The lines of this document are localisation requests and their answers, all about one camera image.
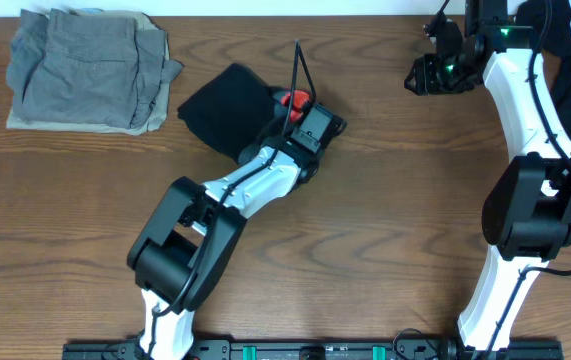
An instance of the black garment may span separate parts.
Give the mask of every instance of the black garment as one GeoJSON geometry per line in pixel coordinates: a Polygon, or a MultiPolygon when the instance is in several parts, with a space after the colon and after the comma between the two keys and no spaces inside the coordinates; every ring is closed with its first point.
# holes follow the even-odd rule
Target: black garment
{"type": "MultiPolygon", "coordinates": [[[[545,22],[545,1],[528,0],[518,7],[516,25],[533,26],[540,34],[545,22]]],[[[552,22],[543,48],[562,59],[551,96],[558,117],[571,139],[571,7],[569,0],[552,1],[552,22]]]]}
{"type": "Polygon", "coordinates": [[[274,118],[276,100],[250,69],[230,65],[178,108],[189,130],[214,150],[238,161],[274,118]]]}

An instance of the black mounting rail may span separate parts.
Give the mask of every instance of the black mounting rail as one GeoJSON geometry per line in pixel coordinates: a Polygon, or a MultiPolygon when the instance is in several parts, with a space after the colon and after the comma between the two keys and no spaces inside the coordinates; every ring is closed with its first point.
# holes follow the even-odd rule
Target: black mounting rail
{"type": "MultiPolygon", "coordinates": [[[[62,360],[142,360],[138,338],[122,343],[68,344],[62,360]]],[[[480,352],[455,339],[407,336],[392,342],[234,342],[196,340],[186,360],[474,360],[480,352]]],[[[564,360],[558,341],[514,340],[488,360],[564,360]]]]}

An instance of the folded gray shirt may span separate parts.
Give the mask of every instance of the folded gray shirt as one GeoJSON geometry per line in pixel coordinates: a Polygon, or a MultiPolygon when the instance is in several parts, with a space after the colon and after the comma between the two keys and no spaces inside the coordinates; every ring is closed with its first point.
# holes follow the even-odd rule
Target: folded gray shirt
{"type": "Polygon", "coordinates": [[[7,84],[14,90],[8,128],[138,135],[167,117],[167,35],[132,12],[26,10],[12,40],[7,84]]]}

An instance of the black cable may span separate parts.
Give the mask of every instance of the black cable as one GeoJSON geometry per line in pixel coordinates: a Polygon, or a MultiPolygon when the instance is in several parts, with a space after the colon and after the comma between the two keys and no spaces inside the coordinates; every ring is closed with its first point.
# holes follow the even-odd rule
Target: black cable
{"type": "Polygon", "coordinates": [[[205,233],[205,236],[203,238],[203,242],[201,243],[198,254],[196,254],[196,259],[194,260],[194,266],[192,267],[192,270],[190,271],[189,276],[187,277],[187,280],[183,284],[183,287],[181,288],[181,291],[179,292],[178,296],[176,297],[176,299],[174,299],[174,301],[169,306],[167,306],[165,308],[165,310],[159,312],[156,308],[152,309],[152,333],[150,335],[151,339],[150,339],[149,348],[147,351],[147,359],[148,360],[151,359],[152,350],[154,349],[154,346],[156,345],[156,322],[157,322],[158,318],[163,317],[172,311],[174,311],[177,314],[180,314],[184,310],[183,308],[181,308],[180,304],[185,299],[185,296],[187,296],[187,293],[189,292],[192,285],[194,284],[194,281],[196,281],[196,277],[198,276],[198,268],[200,267],[200,265],[203,261],[205,251],[207,250],[207,247],[209,246],[209,243],[210,243],[211,238],[212,238],[212,234],[214,234],[214,229],[216,229],[216,222],[218,220],[218,216],[220,215],[220,212],[223,210],[223,207],[225,206],[224,205],[225,200],[227,200],[227,197],[238,187],[238,185],[242,184],[245,180],[251,178],[252,176],[259,173],[260,171],[263,171],[264,169],[271,166],[272,163],[274,162],[274,160],[276,159],[276,155],[278,154],[278,151],[280,150],[281,146],[283,145],[283,142],[285,141],[285,134],[287,131],[287,125],[289,124],[289,118],[290,118],[290,114],[292,113],[292,106],[294,104],[294,97],[295,97],[294,92],[296,90],[296,77],[298,75],[298,56],[299,56],[299,54],[301,56],[301,63],[303,65],[303,69],[305,70],[305,75],[307,76],[307,80],[309,81],[310,88],[312,89],[312,98],[316,99],[316,92],[314,90],[314,85],[312,84],[312,81],[311,81],[312,78],[309,75],[309,71],[307,69],[307,64],[305,63],[305,60],[303,59],[303,51],[301,50],[300,43],[297,39],[295,41],[294,67],[292,70],[292,83],[291,83],[291,87],[290,87],[291,96],[290,96],[289,104],[287,106],[287,114],[285,115],[285,120],[283,121],[283,129],[281,131],[281,135],[280,135],[280,138],[278,141],[278,145],[276,146],[276,148],[272,152],[272,156],[270,156],[270,158],[265,163],[263,163],[261,166],[257,167],[256,169],[250,171],[249,173],[241,176],[238,180],[236,180],[234,183],[230,184],[227,187],[227,189],[225,190],[225,192],[223,193],[223,195],[219,199],[218,204],[214,208],[212,220],[210,222],[212,224],[212,226],[205,233]]]}
{"type": "MultiPolygon", "coordinates": [[[[543,49],[543,44],[545,43],[545,40],[547,39],[547,33],[549,32],[551,22],[552,22],[552,3],[551,3],[551,0],[545,0],[545,23],[543,25],[543,30],[541,32],[541,36],[540,36],[540,39],[538,41],[538,44],[533,49],[532,56],[531,56],[530,61],[529,61],[528,82],[529,82],[530,90],[532,92],[532,97],[534,98],[534,104],[536,105],[536,110],[538,111],[538,114],[541,117],[541,122],[543,123],[543,127],[545,128],[545,133],[547,134],[547,138],[548,138],[549,142],[552,144],[552,146],[554,147],[554,150],[556,150],[558,155],[561,157],[561,159],[565,163],[565,166],[567,167],[567,170],[571,174],[571,159],[567,156],[565,151],[563,151],[561,146],[558,144],[558,141],[556,140],[556,136],[554,135],[554,132],[552,131],[552,128],[549,125],[549,122],[547,121],[547,117],[545,116],[545,111],[543,109],[543,105],[541,104],[541,100],[538,96],[538,91],[536,89],[536,76],[534,75],[534,64],[536,62],[536,57],[541,52],[541,50],[543,49]]],[[[547,273],[547,274],[552,274],[552,275],[556,275],[556,276],[571,276],[571,270],[548,269],[548,268],[535,267],[535,266],[525,267],[520,272],[519,277],[518,277],[518,281],[516,282],[516,285],[514,286],[514,290],[512,291],[512,294],[509,297],[507,305],[505,306],[505,310],[503,311],[503,314],[501,315],[501,318],[499,319],[499,321],[496,323],[496,330],[494,330],[494,333],[492,334],[492,338],[490,340],[489,346],[484,351],[482,359],[487,360],[489,358],[489,355],[492,352],[492,348],[494,347],[494,344],[496,343],[496,338],[498,337],[498,334],[500,333],[501,328],[503,327],[503,323],[505,322],[505,319],[507,318],[507,315],[509,314],[509,311],[510,311],[510,309],[514,303],[514,300],[516,299],[516,295],[518,294],[518,291],[520,290],[521,285],[525,281],[527,274],[531,271],[538,271],[541,273],[547,273]]]]}
{"type": "MultiPolygon", "coordinates": [[[[398,338],[399,338],[402,334],[404,334],[404,333],[406,333],[406,332],[408,332],[408,331],[413,331],[413,332],[415,332],[415,333],[417,333],[417,334],[419,334],[419,335],[425,336],[420,330],[414,329],[414,328],[406,328],[406,329],[403,329],[403,330],[401,330],[401,332],[399,332],[398,334],[396,334],[396,336],[394,336],[394,340],[392,340],[392,350],[394,351],[394,353],[396,353],[396,355],[397,355],[398,357],[400,357],[400,358],[403,359],[403,360],[409,360],[409,359],[408,359],[405,355],[403,355],[403,354],[401,354],[400,352],[398,352],[398,349],[396,348],[396,342],[397,342],[398,338]]],[[[434,346],[434,344],[432,344],[432,342],[429,341],[428,339],[424,339],[424,340],[425,340],[425,342],[427,342],[427,345],[429,345],[429,347],[432,348],[432,350],[434,350],[434,353],[436,354],[436,355],[434,355],[434,356],[432,356],[431,358],[428,358],[428,359],[426,359],[426,360],[434,360],[434,359],[437,359],[437,358],[438,358],[438,350],[436,349],[436,346],[434,346]]]]}
{"type": "Polygon", "coordinates": [[[443,6],[441,6],[441,9],[438,12],[443,12],[445,10],[445,8],[447,7],[447,4],[449,4],[449,0],[445,0],[445,2],[443,3],[443,6]]]}

